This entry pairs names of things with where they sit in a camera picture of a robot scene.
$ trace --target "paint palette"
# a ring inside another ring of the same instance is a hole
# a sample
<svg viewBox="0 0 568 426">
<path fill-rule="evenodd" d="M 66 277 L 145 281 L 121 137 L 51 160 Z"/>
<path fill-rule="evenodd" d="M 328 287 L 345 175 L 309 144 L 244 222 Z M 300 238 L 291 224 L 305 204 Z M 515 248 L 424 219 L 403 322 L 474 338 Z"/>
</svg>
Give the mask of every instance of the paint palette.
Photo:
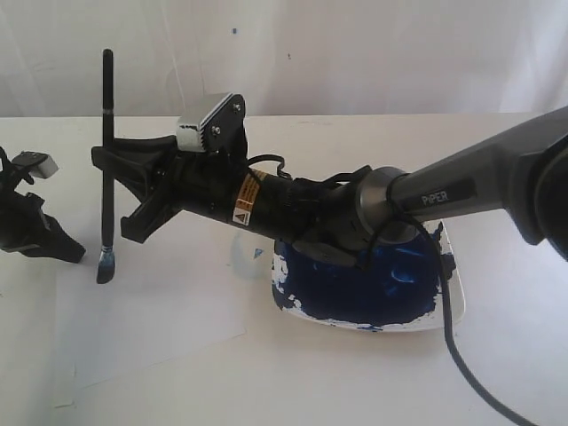
<svg viewBox="0 0 568 426">
<path fill-rule="evenodd" d="M 448 274 L 455 322 L 465 312 L 462 284 L 443 223 L 424 224 L 438 242 Z M 366 271 L 316 262 L 276 241 L 272 294 L 298 317 L 368 331 L 418 331 L 443 327 L 442 295 L 431 246 L 421 235 L 377 247 Z"/>
</svg>

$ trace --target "paintbrush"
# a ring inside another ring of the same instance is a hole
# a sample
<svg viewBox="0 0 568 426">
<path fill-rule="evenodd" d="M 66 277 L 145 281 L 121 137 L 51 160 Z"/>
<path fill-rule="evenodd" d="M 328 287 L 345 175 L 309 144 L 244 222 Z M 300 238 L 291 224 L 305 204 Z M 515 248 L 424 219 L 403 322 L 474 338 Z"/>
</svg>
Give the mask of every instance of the paintbrush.
<svg viewBox="0 0 568 426">
<path fill-rule="evenodd" d="M 114 143 L 114 58 L 113 51 L 103 51 L 103 147 Z M 114 177 L 103 171 L 101 237 L 97 283 L 106 284 L 114 277 Z"/>
</svg>

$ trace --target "white fabric backdrop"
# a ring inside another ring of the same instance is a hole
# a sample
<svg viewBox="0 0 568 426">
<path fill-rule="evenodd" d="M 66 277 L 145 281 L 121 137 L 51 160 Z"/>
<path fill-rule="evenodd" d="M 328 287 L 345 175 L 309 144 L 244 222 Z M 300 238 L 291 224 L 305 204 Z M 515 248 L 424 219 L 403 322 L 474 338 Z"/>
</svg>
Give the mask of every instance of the white fabric backdrop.
<svg viewBox="0 0 568 426">
<path fill-rule="evenodd" d="M 203 92 L 250 114 L 544 111 L 568 103 L 566 0 L 0 0 L 0 116 L 122 115 Z"/>
</svg>

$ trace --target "warning label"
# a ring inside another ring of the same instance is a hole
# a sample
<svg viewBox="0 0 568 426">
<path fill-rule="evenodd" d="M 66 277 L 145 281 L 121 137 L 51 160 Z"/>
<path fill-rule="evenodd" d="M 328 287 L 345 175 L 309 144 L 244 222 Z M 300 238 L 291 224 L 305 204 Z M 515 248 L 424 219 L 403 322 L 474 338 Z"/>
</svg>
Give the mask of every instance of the warning label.
<svg viewBox="0 0 568 426">
<path fill-rule="evenodd" d="M 266 173 L 263 171 L 253 170 L 253 173 L 255 173 L 261 181 L 266 177 Z M 241 190 L 239 191 L 237 201 L 234 204 L 233 222 L 249 226 L 250 214 L 252 213 L 253 207 L 255 207 L 255 201 L 259 190 L 260 185 L 258 182 L 256 182 L 252 176 L 247 174 L 242 181 Z"/>
</svg>

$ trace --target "white table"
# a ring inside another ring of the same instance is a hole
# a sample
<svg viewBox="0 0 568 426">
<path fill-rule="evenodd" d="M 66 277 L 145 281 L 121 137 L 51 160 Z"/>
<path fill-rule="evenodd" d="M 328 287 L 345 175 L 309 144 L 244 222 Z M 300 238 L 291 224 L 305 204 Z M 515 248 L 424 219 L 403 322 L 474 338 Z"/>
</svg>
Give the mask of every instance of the white table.
<svg viewBox="0 0 568 426">
<path fill-rule="evenodd" d="M 250 154 L 283 154 L 294 176 L 326 178 L 367 163 L 415 170 L 527 118 L 253 117 L 247 131 Z M 175 121 L 119 118 L 117 135 L 160 136 Z M 99 118 L 0 120 L 10 156 L 45 151 L 59 164 L 33 189 L 55 217 L 99 197 L 89 150 L 99 133 Z M 468 306 L 456 328 L 464 358 L 504 403 L 539 424 L 566 424 L 566 264 L 548 244 L 524 244 L 502 211 L 446 224 Z M 53 409 L 55 261 L 0 255 L 3 426 L 509 424 L 466 384 L 441 331 L 386 335 L 312 324 L 280 312 L 267 280 L 239 289 L 246 334 L 93 385 L 74 406 Z"/>
</svg>

